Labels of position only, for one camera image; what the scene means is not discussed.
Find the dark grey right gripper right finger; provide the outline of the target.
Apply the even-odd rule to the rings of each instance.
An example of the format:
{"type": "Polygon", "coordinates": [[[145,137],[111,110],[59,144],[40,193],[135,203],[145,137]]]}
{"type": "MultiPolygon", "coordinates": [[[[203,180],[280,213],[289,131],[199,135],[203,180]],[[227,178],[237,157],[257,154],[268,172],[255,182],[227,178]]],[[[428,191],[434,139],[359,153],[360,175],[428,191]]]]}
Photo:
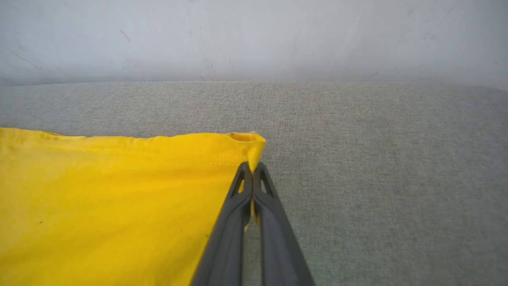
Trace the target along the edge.
{"type": "Polygon", "coordinates": [[[262,285],[314,286],[268,168],[261,162],[253,173],[253,201],[261,230],[262,285]]]}

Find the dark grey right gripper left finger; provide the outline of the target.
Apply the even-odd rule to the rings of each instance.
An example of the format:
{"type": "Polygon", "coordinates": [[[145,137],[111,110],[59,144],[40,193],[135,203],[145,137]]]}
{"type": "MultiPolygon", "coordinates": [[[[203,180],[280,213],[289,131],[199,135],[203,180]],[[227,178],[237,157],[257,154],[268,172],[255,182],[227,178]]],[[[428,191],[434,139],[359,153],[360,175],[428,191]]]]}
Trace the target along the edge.
{"type": "Polygon", "coordinates": [[[241,286],[243,236],[251,216],[252,171],[239,165],[194,272],[192,286],[241,286]]]}

